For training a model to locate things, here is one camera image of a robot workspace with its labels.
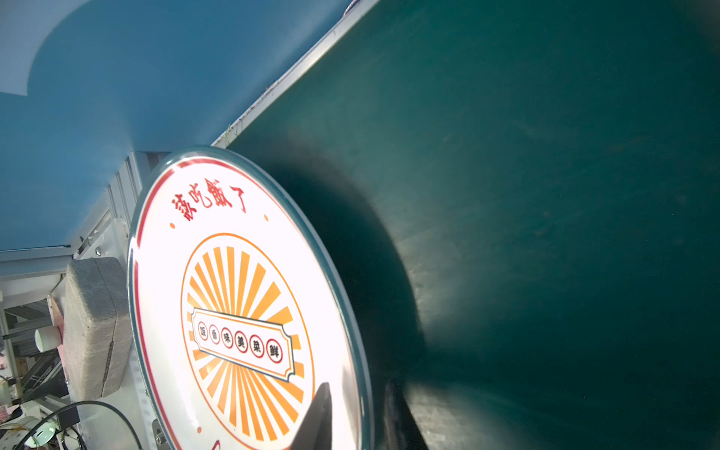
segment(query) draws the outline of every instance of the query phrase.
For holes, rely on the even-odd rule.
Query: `white plate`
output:
[[[287,449],[328,382],[333,448],[370,449],[357,325],[297,205],[250,161],[214,148],[177,153],[154,177],[135,211],[128,291],[169,441],[178,450]]]

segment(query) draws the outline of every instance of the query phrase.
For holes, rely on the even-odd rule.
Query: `gray fabric box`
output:
[[[68,265],[63,301],[63,358],[73,400],[120,388],[132,345],[125,271],[115,258]]]

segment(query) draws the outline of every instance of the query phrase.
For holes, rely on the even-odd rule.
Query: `red circle around character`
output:
[[[263,340],[260,339],[256,334],[253,334],[252,336],[250,336],[250,345],[253,345],[253,338],[258,340],[258,342],[260,343],[260,349],[263,351],[261,354],[258,355],[255,353],[255,350],[251,348],[253,355],[255,355],[256,358],[262,358],[265,354],[265,346],[263,345]]]
[[[211,326],[210,326],[210,329],[208,330],[208,333],[210,334],[210,340],[211,340],[213,343],[219,343],[219,342],[220,342],[220,332],[217,331],[217,327],[216,327],[215,325],[211,325]]]
[[[201,330],[205,330],[205,336],[203,336],[202,333],[200,333]],[[205,325],[205,322],[198,322],[197,332],[200,333],[200,338],[203,341],[207,341],[207,325]]]
[[[228,332],[228,336],[231,336],[230,330],[228,330],[227,328],[223,328],[223,329],[222,329],[222,334],[223,334],[223,335],[225,335],[225,331]],[[232,347],[233,347],[233,341],[232,341],[232,340],[230,340],[230,342],[228,343],[228,342],[225,342],[225,339],[223,339],[223,340],[222,340],[222,344],[223,344],[224,346],[228,347],[228,348],[232,348]]]
[[[245,350],[241,349],[240,345],[238,344],[238,337],[240,336],[243,337],[243,342],[245,343]],[[248,350],[248,338],[242,331],[238,331],[237,333],[235,333],[235,347],[237,347],[241,353],[245,353]]]
[[[272,356],[272,352],[270,352],[270,343],[275,342],[275,346],[277,347],[277,351],[279,355],[277,356],[277,361],[275,361],[275,358]],[[274,339],[268,339],[267,344],[265,344],[265,347],[268,349],[268,357],[270,358],[270,361],[274,362],[275,364],[278,364],[280,361],[282,361],[282,347],[280,344],[277,343]]]

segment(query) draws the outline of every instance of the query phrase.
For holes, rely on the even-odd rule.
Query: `round plate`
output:
[[[287,449],[327,382],[333,448],[369,449],[360,335],[297,205],[250,161],[214,148],[172,155],[153,179],[132,224],[128,291],[169,441],[178,450]]]

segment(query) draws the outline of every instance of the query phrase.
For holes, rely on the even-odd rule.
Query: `orange sunburst pattern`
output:
[[[253,449],[287,448],[299,425],[298,418],[312,401],[315,380],[305,324],[281,274],[249,241],[235,235],[215,235],[201,243],[190,258],[182,299],[188,360],[215,417]],[[287,379],[273,377],[253,369],[252,364],[203,351],[195,341],[199,338],[193,329],[195,310],[282,325],[290,340],[286,351],[292,352],[292,374]],[[248,361],[258,356],[247,356],[251,350],[246,348],[241,356]]]

